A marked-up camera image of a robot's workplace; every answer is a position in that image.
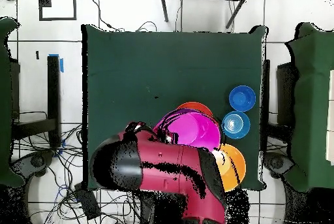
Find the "white tile floor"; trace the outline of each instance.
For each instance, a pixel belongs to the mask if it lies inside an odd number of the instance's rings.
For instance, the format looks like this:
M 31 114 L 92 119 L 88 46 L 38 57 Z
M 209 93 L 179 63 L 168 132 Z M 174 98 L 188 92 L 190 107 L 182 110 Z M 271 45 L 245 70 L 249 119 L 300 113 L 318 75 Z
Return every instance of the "white tile floor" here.
M 71 16 L 72 0 L 52 0 L 51 8 L 43 8 L 44 16 Z M 166 0 L 170 21 L 164 22 L 160 0 L 95 0 L 100 5 L 102 19 L 115 28 L 135 31 L 144 22 L 152 21 L 158 31 L 169 32 L 175 29 L 175 19 L 180 6 L 179 0 Z M 234 32 L 246 33 L 256 25 L 269 28 L 266 45 L 266 57 L 271 60 L 270 73 L 270 104 L 269 110 L 277 112 L 277 65 L 290 61 L 288 49 L 284 42 L 294 38 L 295 28 L 300 22 L 313 22 L 326 30 L 334 28 L 334 0 L 247 0 L 235 19 Z M 46 57 L 48 54 L 59 54 L 64 59 L 64 72 L 61 72 L 61 127 L 62 132 L 68 131 L 82 121 L 82 55 L 81 55 L 81 24 L 93 24 L 109 30 L 99 20 L 98 7 L 92 0 L 76 0 L 77 20 L 43 21 L 38 19 L 38 0 L 16 0 L 8 2 L 0 0 L 0 17 L 9 16 L 18 20 L 20 27 L 8 37 L 8 48 L 13 58 L 21 64 L 20 74 L 20 107 L 22 112 L 47 111 L 46 97 Z M 226 32 L 225 25 L 230 17 L 227 1 L 217 0 L 183 0 L 183 31 Z M 144 26 L 154 31 L 153 24 Z M 180 15 L 176 24 L 180 30 Z M 24 115 L 24 120 L 40 119 L 43 114 Z M 270 122 L 276 122 L 276 115 L 269 115 Z M 79 146 L 75 134 L 66 141 L 72 146 Z M 14 150 L 12 160 L 26 154 L 24 146 Z M 81 157 L 73 161 L 81 165 Z M 64 170 L 54 158 L 51 168 L 57 175 L 59 185 L 64 184 Z M 70 167 L 74 184 L 81 181 L 80 167 Z M 48 211 L 53 208 L 58 188 L 50 170 L 41 178 L 33 178 L 29 192 L 29 209 L 31 214 Z M 274 180 L 264 169 L 264 191 L 248 191 L 250 206 L 250 224 L 282 224 L 284 217 L 284 189 L 280 180 Z M 119 211 L 117 204 L 109 204 L 110 196 L 106 191 L 96 192 L 100 205 L 105 212 Z M 113 198 L 122 195 L 120 192 L 110 193 Z M 48 212 L 40 212 L 32 217 L 34 224 L 43 224 Z M 107 217 L 102 224 L 114 223 Z M 78 224 L 76 221 L 61 224 Z

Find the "blue bowl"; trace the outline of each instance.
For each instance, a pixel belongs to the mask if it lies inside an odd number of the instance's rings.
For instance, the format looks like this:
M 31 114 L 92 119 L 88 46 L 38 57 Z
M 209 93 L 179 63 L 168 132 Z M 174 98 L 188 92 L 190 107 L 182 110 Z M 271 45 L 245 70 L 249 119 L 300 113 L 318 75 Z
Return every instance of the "blue bowl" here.
M 229 112 L 222 120 L 222 131 L 229 138 L 243 138 L 251 128 L 248 116 L 239 111 Z
M 234 110 L 246 112 L 254 106 L 256 96 L 250 87 L 237 86 L 230 92 L 228 100 Z

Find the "magenta bowl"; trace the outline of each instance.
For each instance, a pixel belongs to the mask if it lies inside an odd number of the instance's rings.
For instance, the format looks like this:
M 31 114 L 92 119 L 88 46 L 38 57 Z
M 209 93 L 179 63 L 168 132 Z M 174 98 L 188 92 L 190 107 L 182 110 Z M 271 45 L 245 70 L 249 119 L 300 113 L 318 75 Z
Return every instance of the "magenta bowl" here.
M 217 148 L 220 144 L 220 131 L 218 123 L 196 110 L 187 109 L 189 112 L 182 114 L 173 114 L 176 116 L 174 121 L 167 127 L 169 132 L 177 133 L 179 140 L 177 144 L 194 146 L 197 148 L 205 147 L 210 152 L 213 148 Z M 157 132 L 163 120 L 169 117 L 164 116 L 163 119 L 155 126 L 154 132 Z

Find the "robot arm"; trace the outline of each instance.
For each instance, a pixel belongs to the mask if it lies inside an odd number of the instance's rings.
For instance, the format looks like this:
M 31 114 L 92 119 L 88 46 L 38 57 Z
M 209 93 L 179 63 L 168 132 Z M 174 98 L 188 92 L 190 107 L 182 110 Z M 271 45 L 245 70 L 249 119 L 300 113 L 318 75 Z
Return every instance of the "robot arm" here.
M 103 142 L 91 159 L 91 175 L 106 189 L 180 193 L 187 198 L 184 224 L 225 224 L 224 188 L 207 150 L 150 140 L 134 128 Z

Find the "green cloth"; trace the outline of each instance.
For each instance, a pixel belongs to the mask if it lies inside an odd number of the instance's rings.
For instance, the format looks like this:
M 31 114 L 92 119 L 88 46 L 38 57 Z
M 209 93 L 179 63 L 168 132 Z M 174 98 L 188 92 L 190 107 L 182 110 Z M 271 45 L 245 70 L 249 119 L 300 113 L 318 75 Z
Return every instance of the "green cloth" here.
M 11 18 L 0 19 L 0 184 L 9 187 L 20 187 L 25 183 L 9 167 L 12 146 L 12 80 L 7 39 L 17 26 Z
M 334 189 L 334 167 L 326 160 L 329 72 L 334 69 L 334 33 L 300 25 L 288 42 L 299 80 L 294 90 L 296 127 L 292 135 L 292 159 L 296 162 L 286 180 L 297 191 L 313 187 Z
M 250 131 L 227 140 L 244 155 L 242 188 L 261 190 L 258 180 L 260 85 L 264 26 L 252 33 L 104 32 L 86 25 L 88 53 L 88 155 L 131 121 L 154 127 L 188 101 L 205 104 L 215 117 L 231 112 L 228 96 L 238 85 L 256 92 L 246 112 Z M 89 178 L 89 188 L 96 188 Z

